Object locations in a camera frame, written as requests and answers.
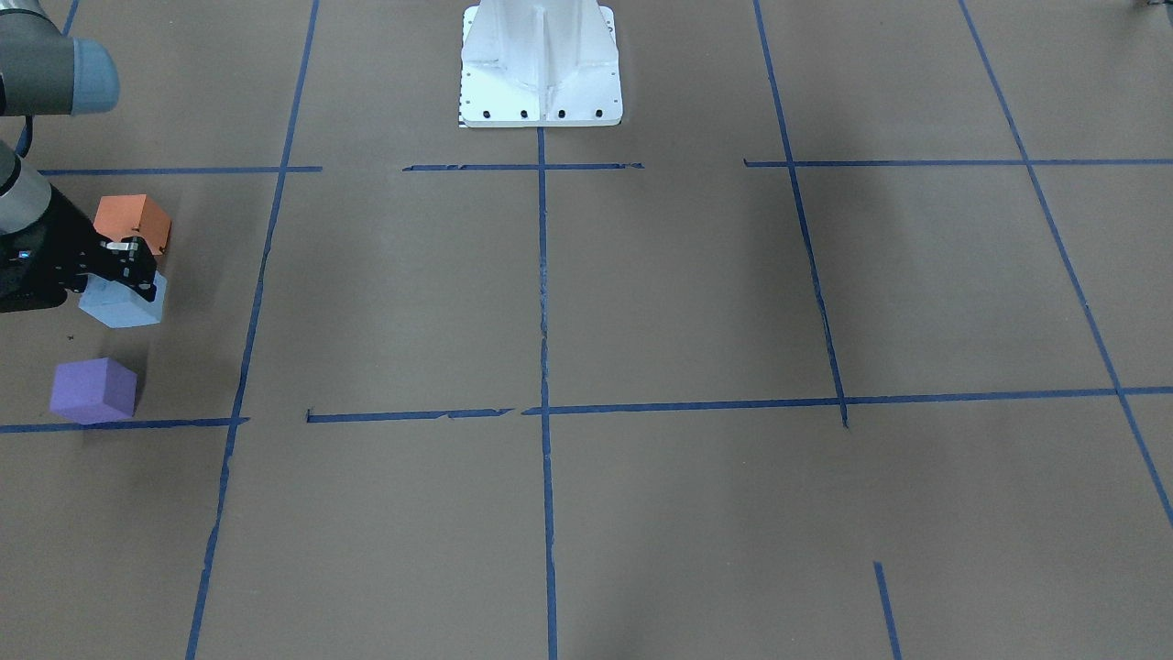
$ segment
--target white mounting plate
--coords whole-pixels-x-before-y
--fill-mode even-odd
[[[473,27],[479,7],[465,12],[463,39]],[[599,7],[615,40],[615,12]],[[463,66],[460,74],[460,125],[462,128],[536,128],[616,125],[623,120],[623,87],[619,68],[589,67],[552,90],[549,118],[538,116],[538,90],[511,84],[483,69]],[[522,110],[528,116],[521,115]],[[558,116],[561,111],[565,116]]]

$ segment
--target gray surface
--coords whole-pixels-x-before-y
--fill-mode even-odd
[[[129,332],[0,317],[0,658],[185,658],[230,438],[199,659],[548,658],[547,505],[563,659],[891,658],[874,562],[909,660],[1173,655],[1171,520],[1025,166],[799,170],[846,395],[943,395],[840,423],[789,172],[741,162],[784,157],[751,0],[610,2],[628,117],[547,156],[646,169],[547,176],[550,403],[814,407],[555,415],[547,502],[540,175],[402,171],[538,159],[455,127],[467,4],[321,5],[290,162],[325,170],[277,204],[271,172],[54,178],[156,197],[171,292]],[[80,0],[123,103],[30,162],[280,164],[311,5]],[[1164,8],[970,9],[1032,156],[1173,158]],[[960,5],[762,14],[796,157],[1018,157]],[[1173,168],[1037,169],[1121,386],[1165,388],[1128,403],[1173,482]],[[43,427],[54,366],[106,356],[140,423],[242,381],[251,421]]]

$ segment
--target black cable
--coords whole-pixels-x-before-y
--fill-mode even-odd
[[[16,155],[28,156],[28,150],[33,148],[33,116],[25,117],[25,131],[20,134],[20,142],[16,142]]]

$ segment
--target blue grid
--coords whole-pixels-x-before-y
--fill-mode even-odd
[[[73,0],[70,6],[68,19],[65,23],[63,32],[68,33],[72,28],[74,19],[77,13],[80,0]],[[974,38],[975,46],[989,75],[990,83],[994,86],[997,93],[999,104],[1005,115],[1009,129],[1011,130],[1015,141],[1018,145],[1021,152],[1021,158],[1001,158],[1001,159],[861,159],[861,161],[799,161],[793,156],[793,151],[789,143],[789,135],[787,131],[781,94],[777,82],[777,76],[774,75],[774,61],[769,50],[769,42],[766,34],[766,21],[762,15],[762,9],[760,0],[752,0],[754,6],[754,12],[758,21],[759,34],[761,38],[762,54],[765,56],[766,70],[769,77],[771,90],[773,94],[773,101],[775,111],[778,115],[778,123],[780,129],[780,136],[784,145],[784,151],[786,155],[785,161],[744,161],[744,165],[747,168],[777,168],[786,169],[789,178],[789,183],[794,193],[796,211],[799,223],[802,230],[804,241],[807,250],[807,256],[811,264],[812,284],[814,286],[816,302],[819,305],[819,311],[822,317],[823,332],[826,336],[827,354],[829,370],[832,380],[835,386],[835,397],[822,397],[822,399],[798,399],[798,400],[761,400],[761,401],[713,401],[713,402],[683,402],[683,403],[619,403],[619,404],[608,404],[608,406],[575,406],[575,407],[554,407],[550,404],[550,390],[549,390],[549,367],[550,367],[550,354],[549,354],[549,315],[548,315],[548,283],[549,283],[549,259],[548,259],[548,241],[547,241],[547,172],[558,171],[558,170],[626,170],[626,169],[644,169],[643,163],[548,163],[545,157],[545,132],[543,129],[537,130],[537,151],[538,158],[536,163],[531,164],[416,164],[405,168],[405,171],[419,171],[419,172],[459,172],[459,171],[489,171],[489,170],[502,170],[502,171],[535,171],[538,175],[538,234],[540,234],[540,292],[541,292],[541,327],[542,327],[542,342],[541,342],[541,406],[530,409],[468,409],[468,410],[433,410],[433,411],[407,411],[407,413],[377,413],[377,414],[353,414],[353,415],[314,415],[313,411],[306,414],[306,422],[310,424],[343,424],[343,423],[379,423],[379,422],[401,422],[401,421],[428,421],[428,420],[486,420],[486,419],[500,419],[508,416],[510,414],[518,414],[523,416],[540,416],[542,420],[542,453],[543,453],[543,483],[544,483],[544,510],[545,510],[545,563],[547,563],[547,600],[548,600],[548,644],[549,644],[549,656],[551,660],[556,660],[558,654],[557,644],[557,590],[555,581],[555,565],[554,565],[554,492],[552,492],[552,461],[551,461],[551,420],[556,416],[567,415],[605,415],[605,414],[637,414],[637,413],[676,413],[676,411],[697,411],[697,410],[754,410],[754,409],[786,409],[786,408],[814,408],[814,407],[826,407],[826,408],[838,408],[842,417],[845,427],[848,424],[848,409],[855,406],[900,406],[900,404],[933,404],[933,403],[955,403],[955,402],[981,402],[981,401],[1032,401],[1032,400],[1070,400],[1070,399],[1086,399],[1086,397],[1112,397],[1119,401],[1125,417],[1128,421],[1130,431],[1132,433],[1141,457],[1145,462],[1146,469],[1148,470],[1150,477],[1152,479],[1153,487],[1157,491],[1158,499],[1160,501],[1169,524],[1173,525],[1173,508],[1169,505],[1168,496],[1165,491],[1164,484],[1157,469],[1152,462],[1148,454],[1147,445],[1144,441],[1139,426],[1133,416],[1132,409],[1128,403],[1128,397],[1134,396],[1167,396],[1173,394],[1173,387],[1157,387],[1157,388],[1124,388],[1120,383],[1119,376],[1117,375],[1116,368],[1108,355],[1107,348],[1104,340],[1099,333],[1099,327],[1096,322],[1096,318],[1087,305],[1086,297],[1083,291],[1083,286],[1076,273],[1074,266],[1067,254],[1066,247],[1064,245],[1063,238],[1059,233],[1058,226],[1055,222],[1053,215],[1047,204],[1046,196],[1042,189],[1038,181],[1035,168],[1036,166],[1049,166],[1049,165],[1079,165],[1079,166],[1131,166],[1131,165],[1169,165],[1173,164],[1173,158],[1058,158],[1058,159],[1033,159],[1029,156],[1026,148],[1023,143],[1022,136],[1018,132],[1017,124],[1015,123],[1013,116],[1006,103],[1005,96],[1002,93],[1002,88],[995,75],[992,64],[988,57],[985,48],[982,43],[977,26],[975,25],[965,0],[958,0],[958,7],[964,16],[964,20],[970,29]],[[206,605],[208,588],[212,576],[212,566],[216,554],[216,546],[218,540],[218,533],[221,523],[223,519],[224,503],[226,497],[226,490],[229,484],[230,470],[229,464],[233,454],[236,437],[239,428],[249,422],[249,419],[242,416],[243,402],[245,392],[248,389],[249,372],[252,360],[253,347],[257,335],[257,326],[259,321],[259,315],[262,311],[263,299],[264,299],[264,284],[265,284],[265,272],[267,268],[267,259],[270,251],[272,249],[273,233],[277,227],[282,199],[284,196],[284,189],[287,175],[290,173],[313,173],[321,172],[323,168],[317,165],[291,165],[290,155],[293,147],[293,140],[297,130],[298,114],[301,102],[301,93],[305,86],[305,79],[308,69],[310,56],[313,47],[314,29],[318,19],[320,0],[312,0],[311,13],[308,19],[308,26],[305,36],[305,45],[301,54],[300,70],[298,74],[297,87],[294,91],[292,109],[290,113],[289,124],[286,129],[285,145],[283,150],[282,162],[279,165],[274,166],[238,166],[238,168],[141,168],[141,169],[57,169],[57,170],[42,170],[47,176],[131,176],[131,175],[236,175],[236,173],[277,173],[278,181],[273,193],[272,207],[269,217],[269,226],[265,238],[264,252],[262,256],[262,263],[259,267],[259,273],[257,278],[257,285],[253,295],[253,305],[250,317],[249,332],[245,342],[244,355],[242,356],[240,363],[240,379],[236,393],[236,399],[233,401],[232,414],[230,417],[225,419],[211,419],[211,420],[164,420],[164,421],[134,421],[134,422],[121,422],[113,424],[102,424],[97,427],[88,427],[86,429],[96,430],[133,430],[133,429],[175,429],[175,428],[225,428],[228,429],[228,437],[225,443],[224,457],[221,471],[221,483],[219,483],[219,495],[216,509],[216,520],[212,530],[209,535],[208,546],[205,550],[204,569],[201,573],[201,581],[197,592],[196,607],[192,615],[191,632],[189,635],[187,658],[188,660],[194,660],[196,658],[201,626],[203,622],[204,607]],[[1079,297],[1080,304],[1084,306],[1084,312],[1091,333],[1096,340],[1097,347],[1099,348],[1100,356],[1104,362],[1104,367],[1108,373],[1112,388],[1111,389],[1083,389],[1083,390],[1036,390],[1036,392],[1005,392],[1005,393],[962,393],[962,394],[925,394],[925,395],[903,395],[903,396],[873,396],[873,397],[852,397],[848,396],[842,386],[842,380],[839,373],[838,361],[835,358],[834,341],[832,334],[830,317],[827,309],[826,301],[822,298],[821,285],[819,280],[818,272],[818,260],[815,257],[815,251],[813,243],[811,240],[809,229],[807,224],[806,211],[802,205],[801,186],[798,178],[798,170],[804,168],[853,168],[853,166],[971,166],[971,165],[989,165],[989,166],[1025,166],[1033,184],[1036,195],[1038,197],[1039,204],[1044,210],[1047,223],[1051,229],[1051,233],[1055,238],[1056,246],[1059,254],[1064,261],[1064,266],[1069,273],[1070,280]],[[25,426],[0,426],[0,435],[5,434],[43,434],[43,433],[66,433],[76,431],[82,429],[74,424],[25,424]],[[895,618],[893,615],[891,603],[888,594],[888,585],[884,577],[883,565],[879,562],[874,563],[874,571],[876,577],[876,584],[880,591],[880,597],[883,607],[883,614],[888,628],[889,641],[891,645],[891,652],[895,660],[902,660],[900,641],[896,634]]]

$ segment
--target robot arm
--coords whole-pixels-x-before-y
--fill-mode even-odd
[[[0,0],[0,115],[111,109],[118,76],[99,43],[62,36],[38,0]],[[88,274],[154,300],[155,257],[138,236],[113,241],[0,142],[0,312],[60,305]]]

